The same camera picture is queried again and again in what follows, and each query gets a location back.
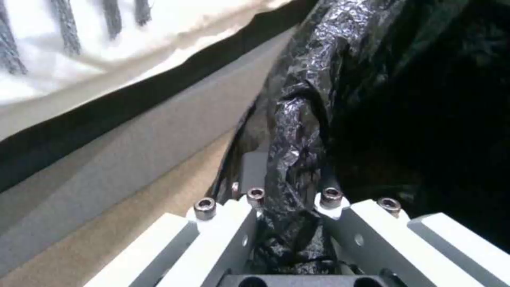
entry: dark stripe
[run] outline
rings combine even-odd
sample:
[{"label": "dark stripe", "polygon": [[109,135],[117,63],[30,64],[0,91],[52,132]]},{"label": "dark stripe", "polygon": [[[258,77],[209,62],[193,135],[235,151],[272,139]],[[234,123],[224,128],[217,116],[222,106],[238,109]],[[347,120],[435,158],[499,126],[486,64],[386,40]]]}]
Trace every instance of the dark stripe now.
[{"label": "dark stripe", "polygon": [[135,19],[140,26],[151,20],[148,0],[136,0]]},{"label": "dark stripe", "polygon": [[59,17],[64,50],[70,55],[78,55],[81,47],[69,0],[51,0],[51,3]]},{"label": "dark stripe", "polygon": [[115,39],[122,30],[122,18],[117,0],[103,0],[103,9],[105,10],[108,34],[110,34],[110,39]]},{"label": "dark stripe", "polygon": [[0,62],[11,74],[27,73],[27,68],[19,58],[16,42],[12,36],[4,0],[0,0]]}]

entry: metal bracket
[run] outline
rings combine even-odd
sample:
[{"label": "metal bracket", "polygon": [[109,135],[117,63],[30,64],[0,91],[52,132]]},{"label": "metal bracket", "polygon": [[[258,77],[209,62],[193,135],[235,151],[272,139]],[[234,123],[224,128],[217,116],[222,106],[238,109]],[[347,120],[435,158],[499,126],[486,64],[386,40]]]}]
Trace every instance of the metal bracket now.
[{"label": "metal bracket", "polygon": [[408,286],[482,286],[374,201],[352,204],[325,223],[367,274],[391,270]]},{"label": "metal bracket", "polygon": [[227,201],[158,287],[215,287],[225,274],[240,273],[252,250],[256,223],[250,205]]},{"label": "metal bracket", "polygon": [[510,256],[444,213],[407,226],[484,286],[510,285]]},{"label": "metal bracket", "polygon": [[165,213],[84,287],[154,286],[197,236],[196,224]]}]

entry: hole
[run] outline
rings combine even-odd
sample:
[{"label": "hole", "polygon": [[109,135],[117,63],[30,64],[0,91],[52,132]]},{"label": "hole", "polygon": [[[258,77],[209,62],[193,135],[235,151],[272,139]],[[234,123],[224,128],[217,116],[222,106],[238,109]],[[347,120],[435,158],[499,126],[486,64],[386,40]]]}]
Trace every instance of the hole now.
[{"label": "hole", "polygon": [[340,195],[340,191],[338,191],[336,188],[333,188],[333,187],[326,188],[326,190],[324,192],[330,196],[339,196]]},{"label": "hole", "polygon": [[246,277],[239,283],[239,287],[267,287],[266,282],[258,277],[250,276]]},{"label": "hole", "polygon": [[397,204],[391,200],[391,199],[388,199],[388,198],[385,198],[382,200],[382,204],[386,207],[389,207],[389,208],[396,208],[397,207]]},{"label": "hole", "polygon": [[354,236],[354,242],[356,242],[358,246],[363,246],[363,244],[365,244],[365,240],[363,239],[363,236],[361,236],[361,234],[356,234]]},{"label": "hole", "polygon": [[248,244],[248,235],[245,235],[243,237],[243,247],[245,247]]},{"label": "hole", "polygon": [[248,191],[248,193],[254,198],[261,198],[264,196],[264,190],[259,187],[252,188]]},{"label": "hole", "polygon": [[211,205],[213,205],[213,201],[208,198],[204,198],[204,199],[200,200],[200,202],[198,203],[198,206],[200,206],[200,207],[208,207]]},{"label": "hole", "polygon": [[363,277],[356,279],[356,281],[354,282],[354,287],[383,287],[383,286],[372,278]]}]

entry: screw hole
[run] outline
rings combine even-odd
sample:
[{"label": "screw hole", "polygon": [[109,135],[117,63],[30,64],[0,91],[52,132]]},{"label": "screw hole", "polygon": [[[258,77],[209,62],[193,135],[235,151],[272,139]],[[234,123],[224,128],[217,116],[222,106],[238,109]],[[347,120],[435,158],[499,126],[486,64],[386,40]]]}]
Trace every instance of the screw hole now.
[{"label": "screw hole", "polygon": [[365,244],[365,240],[363,239],[363,236],[361,236],[361,234],[356,234],[354,236],[354,242],[356,242],[356,244],[358,246],[363,246],[363,244]]},{"label": "screw hole", "polygon": [[372,278],[364,277],[356,279],[356,281],[354,282],[354,287],[383,287],[383,286]]},{"label": "screw hole", "polygon": [[198,206],[200,207],[208,207],[211,205],[213,205],[213,201],[210,200],[209,198],[204,198],[198,202]]},{"label": "screw hole", "polygon": [[326,190],[324,190],[324,192],[330,196],[339,196],[340,195],[340,191],[333,187],[326,188]]},{"label": "screw hole", "polygon": [[248,190],[248,195],[255,199],[258,199],[264,196],[264,190],[262,188],[255,187]]},{"label": "screw hole", "polygon": [[243,281],[239,283],[239,287],[267,287],[267,284],[261,278],[250,276],[243,279]]}]

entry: gray panel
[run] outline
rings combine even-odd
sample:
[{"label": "gray panel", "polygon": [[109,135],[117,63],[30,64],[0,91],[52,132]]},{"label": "gray panel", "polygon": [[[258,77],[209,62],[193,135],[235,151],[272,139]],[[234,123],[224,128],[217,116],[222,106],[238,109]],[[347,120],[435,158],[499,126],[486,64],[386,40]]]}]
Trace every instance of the gray panel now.
[{"label": "gray panel", "polygon": [[280,34],[3,192],[0,276],[231,129],[291,35]]}]

